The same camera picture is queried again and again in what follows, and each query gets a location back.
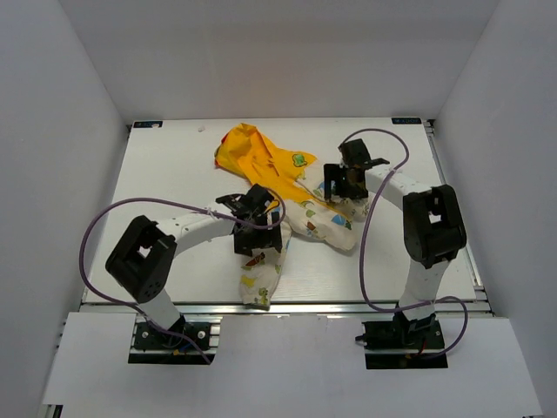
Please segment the yellow dinosaur print kids jacket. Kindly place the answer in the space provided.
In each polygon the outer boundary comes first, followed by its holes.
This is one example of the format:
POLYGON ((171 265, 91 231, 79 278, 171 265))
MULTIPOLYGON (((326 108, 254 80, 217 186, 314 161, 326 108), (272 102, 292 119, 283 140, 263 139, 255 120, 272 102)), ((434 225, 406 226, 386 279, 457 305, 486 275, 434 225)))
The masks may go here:
POLYGON ((355 247, 352 224, 366 218, 369 199, 327 201, 324 163, 311 153, 279 148, 256 126, 241 123, 221 140, 215 165, 253 185, 271 188, 283 200, 273 207, 285 215, 280 224, 283 248, 257 250, 245 258, 239 275, 244 305, 269 308, 294 233, 343 252, 355 247))

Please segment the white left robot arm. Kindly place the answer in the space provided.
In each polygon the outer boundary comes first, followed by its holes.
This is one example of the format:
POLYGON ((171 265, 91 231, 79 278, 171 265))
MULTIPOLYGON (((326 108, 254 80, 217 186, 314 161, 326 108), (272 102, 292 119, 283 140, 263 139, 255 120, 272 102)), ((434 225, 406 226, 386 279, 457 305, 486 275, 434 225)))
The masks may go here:
POLYGON ((180 312, 164 290, 173 260, 212 239, 231 235, 233 251, 256 256, 282 250, 279 209, 234 212, 219 205, 178 218, 132 220, 106 260, 105 269, 137 302, 154 326, 154 337, 164 347, 175 347, 184 337, 180 312))

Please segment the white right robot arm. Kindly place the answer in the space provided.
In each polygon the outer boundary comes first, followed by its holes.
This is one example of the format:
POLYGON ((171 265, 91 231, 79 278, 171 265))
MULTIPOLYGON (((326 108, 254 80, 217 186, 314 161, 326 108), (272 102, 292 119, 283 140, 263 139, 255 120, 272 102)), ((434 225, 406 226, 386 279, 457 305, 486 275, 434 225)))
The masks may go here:
POLYGON ((327 200, 367 198, 372 211, 379 198, 399 208, 403 240, 411 259, 404 292, 396 313, 404 316, 393 325, 393 338, 413 347, 425 335, 421 322, 435 314, 433 302, 448 266, 466 246, 466 229, 456 191, 450 185, 428 185, 386 167, 368 170, 340 164, 324 165, 327 200))

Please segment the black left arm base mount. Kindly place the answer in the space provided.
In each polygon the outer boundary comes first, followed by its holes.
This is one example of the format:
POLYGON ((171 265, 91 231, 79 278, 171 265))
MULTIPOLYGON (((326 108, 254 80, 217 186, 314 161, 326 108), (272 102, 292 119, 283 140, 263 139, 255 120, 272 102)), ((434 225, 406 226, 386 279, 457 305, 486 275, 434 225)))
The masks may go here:
POLYGON ((174 330, 179 336, 161 333, 144 318, 132 329, 128 363, 135 365, 208 366, 218 348, 220 318, 186 316, 174 330))

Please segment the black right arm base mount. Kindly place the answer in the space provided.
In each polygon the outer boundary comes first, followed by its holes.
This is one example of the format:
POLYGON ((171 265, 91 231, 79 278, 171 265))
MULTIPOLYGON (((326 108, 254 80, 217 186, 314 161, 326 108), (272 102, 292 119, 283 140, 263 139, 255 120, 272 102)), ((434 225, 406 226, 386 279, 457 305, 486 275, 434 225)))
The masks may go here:
POLYGON ((355 342, 365 350, 368 370, 448 368, 444 336, 434 313, 418 321, 396 313, 390 320, 367 321, 362 326, 355 342))

